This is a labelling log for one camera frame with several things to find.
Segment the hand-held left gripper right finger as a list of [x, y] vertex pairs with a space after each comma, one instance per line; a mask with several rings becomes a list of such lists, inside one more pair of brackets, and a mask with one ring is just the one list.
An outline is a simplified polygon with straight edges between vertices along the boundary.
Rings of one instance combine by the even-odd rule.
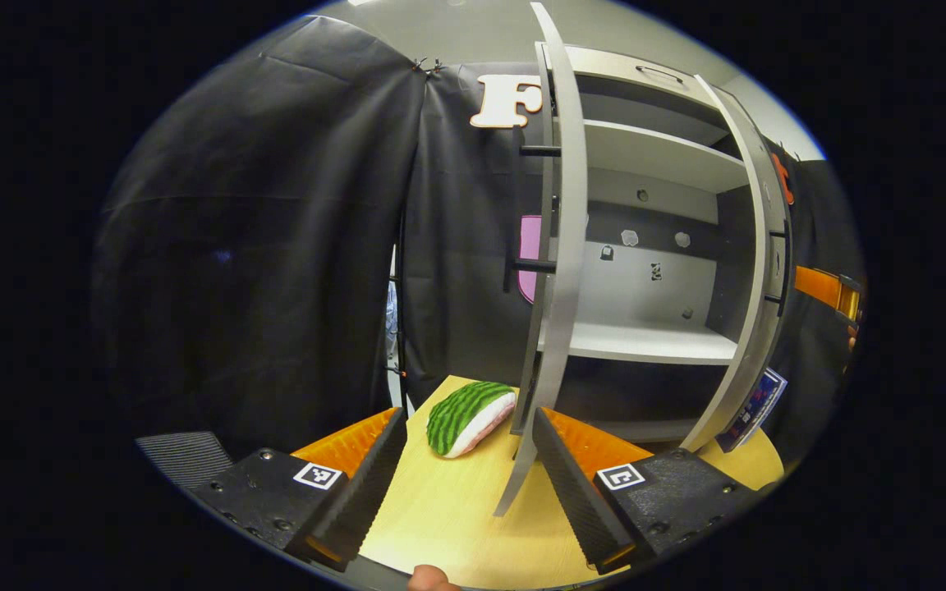
[[538, 456], [590, 567], [608, 575], [664, 561], [743, 515], [757, 492], [681, 448], [652, 454], [550, 408]]

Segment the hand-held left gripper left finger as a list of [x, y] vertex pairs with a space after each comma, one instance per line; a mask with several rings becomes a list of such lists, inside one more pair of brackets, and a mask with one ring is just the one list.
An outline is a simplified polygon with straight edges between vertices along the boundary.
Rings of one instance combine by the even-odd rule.
[[253, 538], [343, 572], [392, 482], [408, 431], [392, 407], [290, 454], [262, 448], [194, 494]]

